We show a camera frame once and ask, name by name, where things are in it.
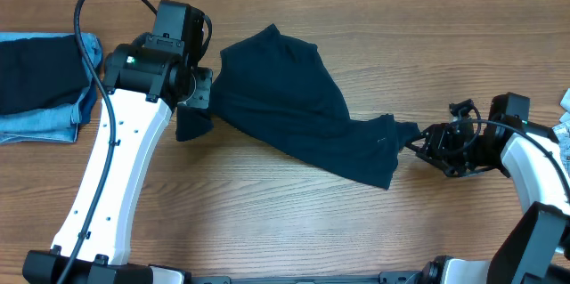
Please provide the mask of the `dark navy t-shirt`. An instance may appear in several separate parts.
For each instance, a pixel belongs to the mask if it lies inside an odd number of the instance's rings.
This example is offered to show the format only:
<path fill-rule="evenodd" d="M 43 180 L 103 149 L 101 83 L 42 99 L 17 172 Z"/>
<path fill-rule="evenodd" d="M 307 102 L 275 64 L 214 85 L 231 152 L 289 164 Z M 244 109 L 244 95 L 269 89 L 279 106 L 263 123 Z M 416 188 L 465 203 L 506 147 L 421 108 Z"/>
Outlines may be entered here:
<path fill-rule="evenodd" d="M 398 153 L 419 134 L 391 114 L 350 117 L 345 99 L 315 44 L 270 25 L 224 48 L 206 110 L 178 109 L 176 139 L 213 128 L 212 116 L 293 158 L 338 176 L 388 189 Z"/>

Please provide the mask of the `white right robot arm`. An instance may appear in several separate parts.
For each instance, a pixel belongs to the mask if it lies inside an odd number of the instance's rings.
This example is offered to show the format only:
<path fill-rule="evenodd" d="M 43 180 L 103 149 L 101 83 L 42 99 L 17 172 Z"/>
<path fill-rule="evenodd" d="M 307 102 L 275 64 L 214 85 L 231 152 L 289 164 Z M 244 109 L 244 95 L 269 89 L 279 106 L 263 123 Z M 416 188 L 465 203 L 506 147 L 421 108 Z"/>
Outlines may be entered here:
<path fill-rule="evenodd" d="M 492 99 L 488 118 L 471 100 L 450 104 L 452 122 L 433 124 L 406 148 L 451 178 L 498 170 L 515 185 L 523 216 L 490 261 L 439 256 L 410 283 L 561 283 L 569 255 L 569 175 L 552 128 L 529 121 L 530 100 L 515 93 Z"/>

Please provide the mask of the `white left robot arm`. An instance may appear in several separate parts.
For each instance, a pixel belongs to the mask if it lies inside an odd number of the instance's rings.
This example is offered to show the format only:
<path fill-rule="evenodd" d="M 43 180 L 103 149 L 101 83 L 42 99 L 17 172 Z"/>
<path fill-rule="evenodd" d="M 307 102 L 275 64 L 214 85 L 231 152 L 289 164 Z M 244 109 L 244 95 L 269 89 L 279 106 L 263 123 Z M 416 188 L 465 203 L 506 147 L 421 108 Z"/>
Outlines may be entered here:
<path fill-rule="evenodd" d="M 28 252 L 29 283 L 189 283 L 191 273 L 129 261 L 134 213 L 152 153 L 171 117 L 208 106 L 212 72 L 199 67 L 209 17 L 163 0 L 152 32 L 105 60 L 94 148 L 75 201 L 47 251 Z"/>

